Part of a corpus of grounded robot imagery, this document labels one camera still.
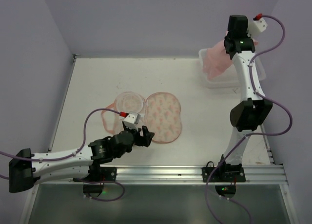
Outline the floral mesh laundry bag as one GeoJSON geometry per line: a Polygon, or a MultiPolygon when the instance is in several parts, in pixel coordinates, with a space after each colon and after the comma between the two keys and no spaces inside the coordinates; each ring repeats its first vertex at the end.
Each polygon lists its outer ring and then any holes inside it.
{"type": "Polygon", "coordinates": [[[148,98],[135,93],[123,92],[114,102],[101,112],[104,129],[109,134],[117,134],[123,130],[123,115],[107,116],[108,111],[139,114],[137,128],[146,126],[155,135],[152,139],[157,144],[168,144],[179,138],[182,132],[181,105],[171,93],[158,92],[148,98]]]}

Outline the pink bra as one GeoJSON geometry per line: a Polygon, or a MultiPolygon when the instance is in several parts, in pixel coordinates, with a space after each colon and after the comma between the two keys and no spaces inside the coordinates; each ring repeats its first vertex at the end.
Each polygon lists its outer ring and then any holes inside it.
{"type": "Polygon", "coordinates": [[[208,80],[213,80],[222,75],[232,64],[230,55],[226,53],[224,40],[221,40],[215,46],[207,49],[203,58],[203,72],[208,80]]]}

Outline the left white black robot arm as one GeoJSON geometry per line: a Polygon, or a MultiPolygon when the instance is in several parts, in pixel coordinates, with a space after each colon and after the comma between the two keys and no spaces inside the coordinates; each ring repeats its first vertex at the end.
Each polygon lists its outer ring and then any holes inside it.
{"type": "Polygon", "coordinates": [[[146,126],[136,130],[124,127],[116,135],[96,140],[74,151],[32,153],[30,149],[22,149],[9,162],[9,192],[26,191],[53,179],[88,178],[98,182],[103,178],[101,164],[130,153],[133,146],[150,146],[154,135],[146,126]]]}

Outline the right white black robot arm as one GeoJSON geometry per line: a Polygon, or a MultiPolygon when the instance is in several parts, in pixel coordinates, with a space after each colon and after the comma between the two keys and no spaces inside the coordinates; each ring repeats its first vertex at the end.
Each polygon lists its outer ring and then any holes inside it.
{"type": "Polygon", "coordinates": [[[255,62],[255,45],[248,34],[248,19],[243,15],[231,15],[224,38],[226,53],[236,69],[241,87],[240,103],[230,112],[233,127],[229,145],[221,156],[217,169],[221,181],[229,181],[242,173],[242,157],[252,133],[262,125],[273,107],[271,101],[263,99],[255,62]]]}

